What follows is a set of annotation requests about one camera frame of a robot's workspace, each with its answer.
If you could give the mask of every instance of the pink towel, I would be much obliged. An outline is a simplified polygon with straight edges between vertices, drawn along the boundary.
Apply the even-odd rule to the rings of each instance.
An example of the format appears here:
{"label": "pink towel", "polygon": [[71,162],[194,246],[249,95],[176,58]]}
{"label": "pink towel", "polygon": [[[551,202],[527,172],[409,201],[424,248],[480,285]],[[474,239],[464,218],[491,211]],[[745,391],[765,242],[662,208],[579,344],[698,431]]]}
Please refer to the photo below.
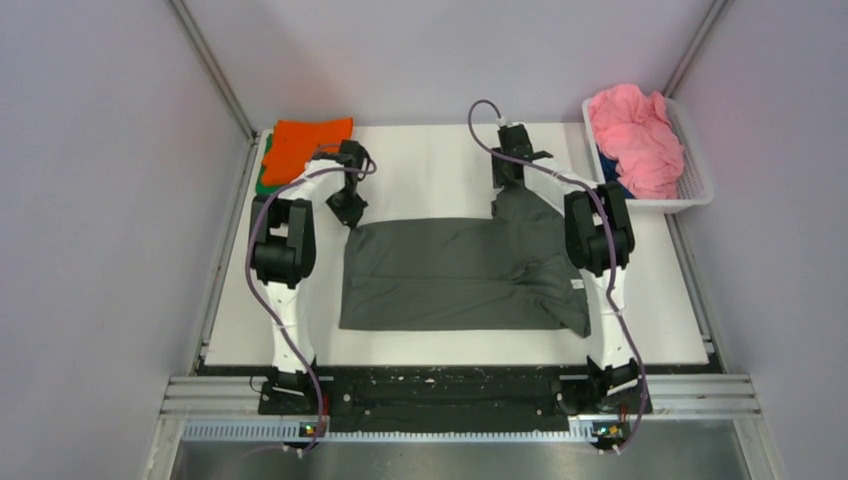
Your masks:
{"label": "pink towel", "polygon": [[665,99],[645,97],[636,85],[618,85],[589,102],[589,120],[601,151],[618,160],[618,179],[641,199],[677,198],[683,146],[671,131]]}

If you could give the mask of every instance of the white laundry basket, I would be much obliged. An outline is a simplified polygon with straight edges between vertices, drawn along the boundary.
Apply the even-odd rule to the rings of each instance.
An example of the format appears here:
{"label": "white laundry basket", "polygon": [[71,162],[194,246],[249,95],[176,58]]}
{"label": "white laundry basket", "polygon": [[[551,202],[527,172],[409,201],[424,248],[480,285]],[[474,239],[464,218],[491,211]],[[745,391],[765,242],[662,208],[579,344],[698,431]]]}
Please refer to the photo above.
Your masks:
{"label": "white laundry basket", "polygon": [[[598,144],[592,132],[589,121],[589,102],[583,102],[583,121],[586,124],[586,136],[589,138],[589,148],[592,150],[592,175],[600,183],[605,182],[601,169],[601,158],[598,155]],[[666,98],[666,114],[671,122],[671,128],[680,144],[683,145],[683,174],[677,179],[677,200],[627,200],[627,207],[633,211],[652,211],[660,213],[677,213],[693,205],[706,205],[713,201],[712,176],[704,160],[692,122],[676,101]]]}

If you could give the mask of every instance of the purple cable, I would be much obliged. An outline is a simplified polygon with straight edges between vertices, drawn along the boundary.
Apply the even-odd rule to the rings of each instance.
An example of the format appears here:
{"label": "purple cable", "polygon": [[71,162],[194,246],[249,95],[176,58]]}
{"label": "purple cable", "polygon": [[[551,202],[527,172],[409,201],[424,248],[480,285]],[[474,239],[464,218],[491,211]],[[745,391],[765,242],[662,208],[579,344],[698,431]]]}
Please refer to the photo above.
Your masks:
{"label": "purple cable", "polygon": [[601,199],[598,197],[598,194],[587,185],[585,182],[581,182],[580,180],[575,180],[573,178],[567,178],[561,175],[559,172],[551,170],[550,168],[543,167],[541,165],[536,165],[532,162],[528,162],[526,160],[522,160],[520,158],[510,157],[509,155],[504,155],[503,153],[496,152],[491,148],[487,147],[485,143],[477,136],[477,133],[474,131],[474,124],[471,121],[471,117],[474,114],[474,109],[477,108],[480,104],[486,104],[492,107],[495,111],[495,114],[498,116],[498,119],[502,119],[501,111],[494,102],[487,99],[480,99],[474,102],[471,105],[471,108],[468,109],[468,130],[471,132],[471,137],[477,142],[483,150],[489,152],[501,160],[505,160],[507,162],[517,163],[519,165],[523,165],[525,167],[535,168],[540,172],[546,173],[548,175],[553,176],[557,180],[568,183],[571,185],[577,185],[582,188],[589,194],[589,197],[592,199],[592,202],[595,204],[595,209],[598,211],[598,215],[601,217],[601,223],[604,227],[604,234],[607,237],[607,245],[609,246],[610,252],[610,281],[609,285],[607,285],[607,301],[612,307],[613,312],[615,312],[615,316],[618,319],[618,324],[621,327],[622,333],[624,333],[624,338],[627,340],[627,344],[630,346],[630,349],[633,351],[633,355],[636,357],[636,364],[639,366],[639,375],[641,376],[640,384],[642,387],[642,392],[640,395],[641,401],[639,402],[639,411],[636,415],[636,421],[633,422],[633,429],[630,432],[630,436],[624,441],[624,443],[619,448],[619,453],[623,452],[625,448],[630,445],[630,441],[636,436],[636,431],[639,430],[639,425],[642,424],[642,416],[645,414],[645,408],[648,404],[648,381],[647,374],[645,372],[645,363],[642,361],[642,355],[639,354],[639,349],[636,348],[636,342],[633,341],[633,336],[630,334],[630,329],[627,328],[627,323],[624,321],[624,314],[621,313],[621,309],[616,305],[615,300],[612,298],[612,291],[615,289],[615,268],[617,266],[616,258],[615,258],[615,243],[613,241],[612,236],[612,228],[610,227],[609,219],[607,218],[606,212],[604,211],[604,204],[601,202]]}
{"label": "purple cable", "polygon": [[[335,146],[338,146],[338,144],[321,145],[320,147],[318,147],[315,150],[315,153],[312,154],[312,157],[315,157],[315,155],[320,153],[325,148],[335,147]],[[361,170],[361,169],[358,169],[358,168],[348,168],[348,167],[325,168],[323,170],[318,170],[317,172],[313,172],[311,174],[308,174],[305,177],[298,178],[295,181],[293,181],[293,182],[291,182],[287,185],[283,185],[282,187],[278,188],[276,191],[274,191],[274,193],[272,193],[265,200],[265,203],[262,204],[262,208],[259,209],[259,214],[256,217],[256,223],[253,224],[253,227],[251,228],[251,231],[250,231],[250,238],[247,241],[247,254],[245,256],[245,261],[244,261],[244,276],[245,276],[245,279],[247,280],[247,287],[250,289],[250,293],[252,293],[253,296],[256,297],[256,300],[259,302],[259,304],[262,305],[262,308],[264,308],[265,311],[267,311],[271,315],[271,318],[273,318],[274,322],[277,324],[277,326],[279,326],[280,333],[283,335],[283,339],[286,341],[286,344],[289,346],[291,351],[295,354],[295,356],[300,361],[300,363],[303,364],[303,367],[306,370],[306,373],[309,376],[309,379],[312,381],[312,386],[315,388],[315,394],[318,397],[318,425],[319,425],[319,429],[321,429],[321,430],[319,432],[316,432],[316,435],[312,436],[312,440],[309,442],[309,444],[306,446],[306,448],[303,449],[304,453],[308,453],[308,452],[312,451],[312,449],[315,448],[315,445],[318,442],[318,437],[320,436],[320,435],[318,435],[318,433],[323,434],[323,423],[324,422],[322,420],[322,417],[324,415],[324,396],[321,393],[321,384],[319,383],[318,375],[315,373],[315,370],[312,369],[312,365],[310,364],[309,360],[307,360],[306,357],[303,356],[303,353],[301,353],[301,351],[298,350],[297,346],[292,341],[291,337],[289,336],[288,332],[286,331],[286,326],[283,324],[282,319],[280,319],[280,316],[277,315],[277,313],[274,311],[274,309],[271,308],[271,306],[268,305],[268,303],[262,298],[262,295],[259,294],[259,291],[256,290],[256,286],[253,284],[253,279],[250,275],[250,259],[253,258],[253,251],[256,248],[256,237],[259,236],[260,226],[262,225],[262,222],[265,220],[265,217],[268,215],[268,210],[270,210],[271,204],[274,202],[274,200],[277,197],[280,196],[281,193],[285,192],[286,190],[288,190],[290,188],[294,188],[298,185],[305,183],[306,178],[310,178],[310,179],[315,178],[315,177],[318,177],[320,175],[324,175],[325,173],[347,172],[347,173],[356,173],[356,174],[363,174],[363,175],[372,175],[377,171],[377,164],[373,160],[371,160],[369,162],[369,165],[371,166],[370,170]],[[274,444],[274,445],[262,445],[262,446],[254,448],[252,450],[249,450],[249,451],[245,452],[244,454],[242,454],[241,456],[239,456],[237,459],[235,459],[229,465],[224,466],[224,468],[222,468],[220,470],[220,472],[217,475],[215,475],[213,478],[218,478],[219,476],[223,476],[223,474],[225,472],[227,472],[229,469],[233,468],[235,465],[237,465],[238,463],[242,462],[244,459],[246,459],[250,456],[253,456],[257,453],[261,453],[261,452],[264,452],[264,451],[267,451],[267,450],[279,449],[279,448],[280,448],[279,445]]]}

